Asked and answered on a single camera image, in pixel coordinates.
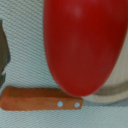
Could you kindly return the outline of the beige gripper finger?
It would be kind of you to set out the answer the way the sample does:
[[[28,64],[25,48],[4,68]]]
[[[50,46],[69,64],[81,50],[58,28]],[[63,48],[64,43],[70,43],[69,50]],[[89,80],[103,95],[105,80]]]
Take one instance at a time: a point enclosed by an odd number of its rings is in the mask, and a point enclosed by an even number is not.
[[[4,72],[4,70],[10,61],[10,50],[3,29],[3,21],[0,19],[0,87],[5,82],[6,73]]]

